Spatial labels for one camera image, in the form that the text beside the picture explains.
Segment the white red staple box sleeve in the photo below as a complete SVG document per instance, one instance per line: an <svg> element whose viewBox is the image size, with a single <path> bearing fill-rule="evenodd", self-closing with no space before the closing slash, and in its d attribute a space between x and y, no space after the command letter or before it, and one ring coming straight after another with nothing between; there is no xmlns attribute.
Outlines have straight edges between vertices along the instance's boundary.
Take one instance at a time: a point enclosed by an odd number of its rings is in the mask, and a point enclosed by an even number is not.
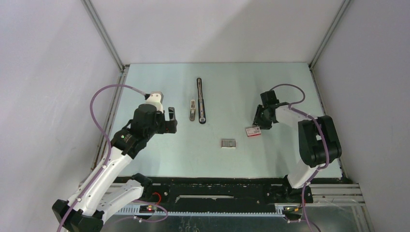
<svg viewBox="0 0 410 232"><path fill-rule="evenodd" d="M249 127L246 128L246 134L248 137L255 137L260 136L262 133L260 127Z"/></svg>

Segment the beige stapler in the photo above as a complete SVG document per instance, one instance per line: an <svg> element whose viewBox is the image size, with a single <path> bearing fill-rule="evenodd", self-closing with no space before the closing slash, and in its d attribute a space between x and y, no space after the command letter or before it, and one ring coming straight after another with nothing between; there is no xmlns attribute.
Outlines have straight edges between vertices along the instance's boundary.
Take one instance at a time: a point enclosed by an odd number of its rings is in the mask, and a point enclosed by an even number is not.
<svg viewBox="0 0 410 232"><path fill-rule="evenodd" d="M190 101L190 116L189 119L190 121L194 121L196 116L196 104L195 100Z"/></svg>

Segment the staple box tray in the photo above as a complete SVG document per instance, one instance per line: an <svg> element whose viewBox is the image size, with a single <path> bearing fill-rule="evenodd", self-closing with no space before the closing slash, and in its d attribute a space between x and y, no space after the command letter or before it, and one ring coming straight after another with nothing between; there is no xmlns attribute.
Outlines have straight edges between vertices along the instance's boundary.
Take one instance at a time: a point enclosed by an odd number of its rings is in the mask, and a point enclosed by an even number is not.
<svg viewBox="0 0 410 232"><path fill-rule="evenodd" d="M221 139L221 148L236 148L235 139Z"/></svg>

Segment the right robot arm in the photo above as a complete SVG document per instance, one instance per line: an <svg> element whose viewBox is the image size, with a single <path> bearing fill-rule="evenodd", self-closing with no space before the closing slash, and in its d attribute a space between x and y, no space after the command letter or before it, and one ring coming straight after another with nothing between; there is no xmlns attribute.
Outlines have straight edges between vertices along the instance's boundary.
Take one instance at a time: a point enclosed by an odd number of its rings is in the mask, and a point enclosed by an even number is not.
<svg viewBox="0 0 410 232"><path fill-rule="evenodd" d="M300 188L308 185L314 176L335 159L341 157L342 148L330 116L313 116L280 102L273 90L261 94L253 125L269 130L274 124L285 124L298 133L300 161L295 171L286 176L289 183L281 189L282 198L294 202L301 195Z"/></svg>

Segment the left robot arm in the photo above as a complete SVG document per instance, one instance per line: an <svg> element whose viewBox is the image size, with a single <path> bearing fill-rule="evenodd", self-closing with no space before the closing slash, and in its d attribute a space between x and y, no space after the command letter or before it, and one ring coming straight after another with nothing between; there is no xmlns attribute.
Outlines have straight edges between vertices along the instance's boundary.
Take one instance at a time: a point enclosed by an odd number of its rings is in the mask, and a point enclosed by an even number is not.
<svg viewBox="0 0 410 232"><path fill-rule="evenodd" d="M156 134L176 133L175 109L168 108L169 119L158 104L145 103L110 141L103 157L85 182L69 199L58 199L52 206L59 227L70 232L99 232L107 220L134 200L148 201L153 195L152 181L137 174L111 194L106 194L117 176Z"/></svg>

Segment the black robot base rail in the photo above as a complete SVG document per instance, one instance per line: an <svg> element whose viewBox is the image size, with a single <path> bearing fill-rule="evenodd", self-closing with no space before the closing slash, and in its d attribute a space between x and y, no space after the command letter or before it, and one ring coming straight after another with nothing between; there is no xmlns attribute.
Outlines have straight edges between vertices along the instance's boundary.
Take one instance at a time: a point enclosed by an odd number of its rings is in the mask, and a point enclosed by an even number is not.
<svg viewBox="0 0 410 232"><path fill-rule="evenodd" d="M313 203L310 187L291 189L283 178L150 177L142 197L171 213L257 214L280 205Z"/></svg>

